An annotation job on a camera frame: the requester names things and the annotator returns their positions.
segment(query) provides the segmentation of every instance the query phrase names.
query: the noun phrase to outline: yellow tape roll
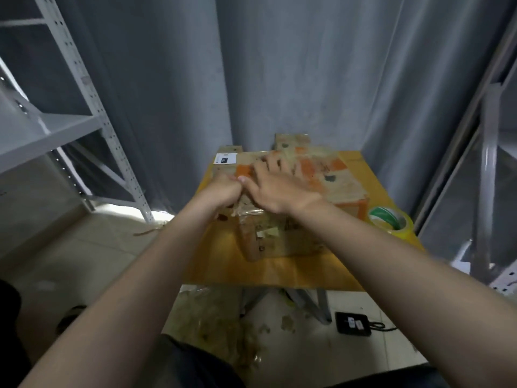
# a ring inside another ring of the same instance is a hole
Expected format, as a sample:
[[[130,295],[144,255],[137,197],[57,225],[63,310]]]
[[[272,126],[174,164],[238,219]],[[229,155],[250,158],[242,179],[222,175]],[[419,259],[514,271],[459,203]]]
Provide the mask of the yellow tape roll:
[[[413,221],[397,208],[373,207],[368,211],[370,223],[395,237],[406,240],[413,233]]]

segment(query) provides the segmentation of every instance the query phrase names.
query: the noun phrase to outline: yellow tabletop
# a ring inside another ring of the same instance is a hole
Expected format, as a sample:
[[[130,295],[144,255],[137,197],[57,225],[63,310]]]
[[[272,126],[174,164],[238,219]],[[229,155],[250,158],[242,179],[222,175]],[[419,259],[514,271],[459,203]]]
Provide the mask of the yellow tabletop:
[[[340,156],[370,195],[371,207],[395,207],[359,151],[340,151]],[[210,174],[211,166],[198,191],[210,181]],[[408,242],[423,249],[414,234]],[[184,283],[363,291],[352,274],[328,251],[295,258],[246,261],[237,245],[231,221],[214,221],[209,225],[187,268]]]

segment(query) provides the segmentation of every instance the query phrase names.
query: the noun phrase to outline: curtain fold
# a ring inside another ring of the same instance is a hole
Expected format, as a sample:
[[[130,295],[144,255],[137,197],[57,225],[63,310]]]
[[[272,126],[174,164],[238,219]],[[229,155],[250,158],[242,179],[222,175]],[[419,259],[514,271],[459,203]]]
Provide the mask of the curtain fold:
[[[411,212],[516,0],[57,0],[153,209],[222,144],[362,150]]]

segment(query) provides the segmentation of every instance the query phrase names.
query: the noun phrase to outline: baseboard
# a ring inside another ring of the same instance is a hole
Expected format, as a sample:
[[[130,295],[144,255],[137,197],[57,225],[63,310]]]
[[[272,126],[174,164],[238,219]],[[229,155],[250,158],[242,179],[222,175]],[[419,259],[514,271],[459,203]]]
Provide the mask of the baseboard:
[[[27,262],[27,260],[31,259],[37,252],[54,241],[75,222],[78,222],[86,215],[88,215],[86,208],[83,205],[78,205],[67,213],[61,215],[44,230],[29,238],[22,245],[2,256],[0,258],[0,275]]]

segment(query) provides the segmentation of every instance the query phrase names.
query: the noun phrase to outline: white label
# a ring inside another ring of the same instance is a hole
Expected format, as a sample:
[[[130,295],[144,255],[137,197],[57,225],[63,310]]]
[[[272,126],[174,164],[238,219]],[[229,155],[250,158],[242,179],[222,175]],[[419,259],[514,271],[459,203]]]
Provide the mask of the white label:
[[[237,153],[219,153],[216,155],[214,164],[234,164],[237,163]]]

